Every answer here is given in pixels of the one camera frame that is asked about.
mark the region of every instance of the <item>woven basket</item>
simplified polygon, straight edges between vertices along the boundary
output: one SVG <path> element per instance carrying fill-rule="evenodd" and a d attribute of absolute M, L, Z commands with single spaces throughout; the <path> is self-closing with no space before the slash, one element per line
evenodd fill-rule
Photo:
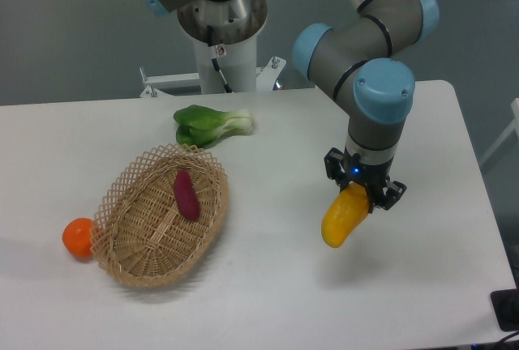
<path fill-rule="evenodd" d="M 191 177 L 200 217 L 179 214 L 173 183 L 179 170 Z M 229 187 L 224 169 L 196 147 L 153 148 L 112 184 L 94 216 L 92 252 L 117 281 L 156 287 L 180 279 L 199 260 L 223 223 Z"/>

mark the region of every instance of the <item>yellow pepper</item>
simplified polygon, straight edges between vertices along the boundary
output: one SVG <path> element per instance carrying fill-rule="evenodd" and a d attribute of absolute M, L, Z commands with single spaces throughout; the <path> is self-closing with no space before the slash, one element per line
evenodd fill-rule
<path fill-rule="evenodd" d="M 352 182 L 337 196 L 324 215 L 321 234 L 330 247 L 341 246 L 367 218 L 370 201 L 363 186 Z"/>

